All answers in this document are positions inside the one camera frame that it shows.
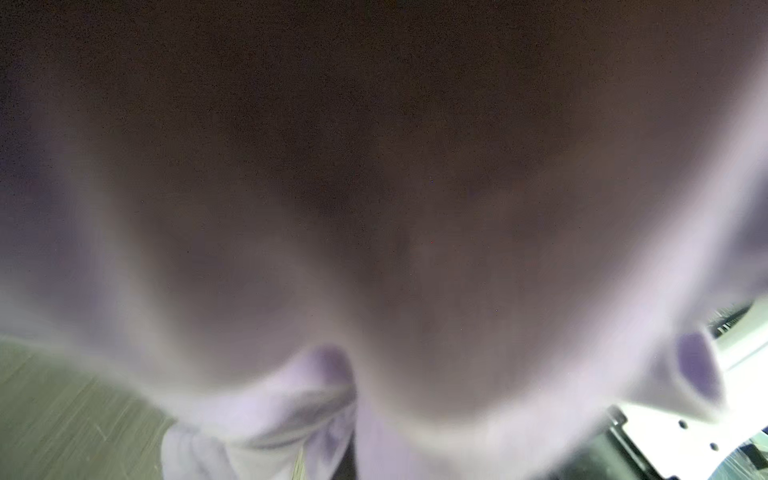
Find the purple cloth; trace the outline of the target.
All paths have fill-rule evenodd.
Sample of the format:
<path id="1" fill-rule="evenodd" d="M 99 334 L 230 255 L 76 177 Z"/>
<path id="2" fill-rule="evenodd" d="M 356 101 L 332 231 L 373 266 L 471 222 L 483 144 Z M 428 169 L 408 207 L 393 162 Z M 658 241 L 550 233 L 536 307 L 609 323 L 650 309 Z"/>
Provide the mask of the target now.
<path id="1" fill-rule="evenodd" d="M 766 290 L 763 1 L 1 5 L 1 332 L 167 478 L 533 477 Z"/>

